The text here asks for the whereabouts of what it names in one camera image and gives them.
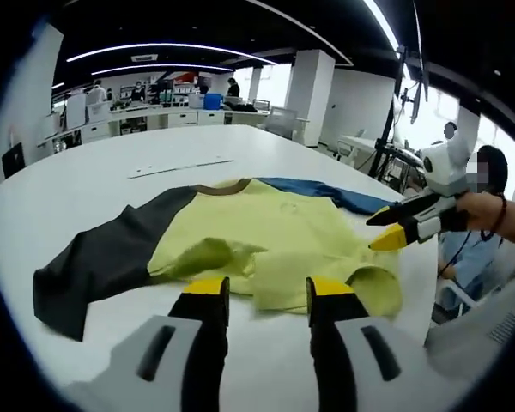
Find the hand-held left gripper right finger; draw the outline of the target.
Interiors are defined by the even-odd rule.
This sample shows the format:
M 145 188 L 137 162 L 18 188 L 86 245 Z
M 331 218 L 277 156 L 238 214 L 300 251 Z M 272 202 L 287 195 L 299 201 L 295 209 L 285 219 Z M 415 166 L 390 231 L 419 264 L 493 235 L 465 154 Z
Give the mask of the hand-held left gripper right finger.
M 349 285 L 309 277 L 306 298 L 319 410 L 451 410 L 459 383 L 438 373 L 411 336 L 369 316 Z

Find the person's right hand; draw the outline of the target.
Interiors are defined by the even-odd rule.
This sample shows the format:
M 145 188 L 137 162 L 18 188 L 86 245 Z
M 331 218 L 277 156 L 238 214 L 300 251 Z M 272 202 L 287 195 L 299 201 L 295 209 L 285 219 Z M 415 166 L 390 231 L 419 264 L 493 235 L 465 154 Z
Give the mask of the person's right hand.
M 469 230 L 493 232 L 503 206 L 500 197 L 487 192 L 467 192 L 457 200 L 457 210 L 467 214 Z

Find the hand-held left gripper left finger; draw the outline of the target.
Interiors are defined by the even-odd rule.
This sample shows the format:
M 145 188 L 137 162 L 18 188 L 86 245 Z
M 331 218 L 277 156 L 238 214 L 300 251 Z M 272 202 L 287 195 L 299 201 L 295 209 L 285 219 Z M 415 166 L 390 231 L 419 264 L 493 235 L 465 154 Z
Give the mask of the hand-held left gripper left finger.
M 166 316 L 118 343 L 108 367 L 68 387 L 81 411 L 216 411 L 228 351 L 229 279 L 184 288 Z

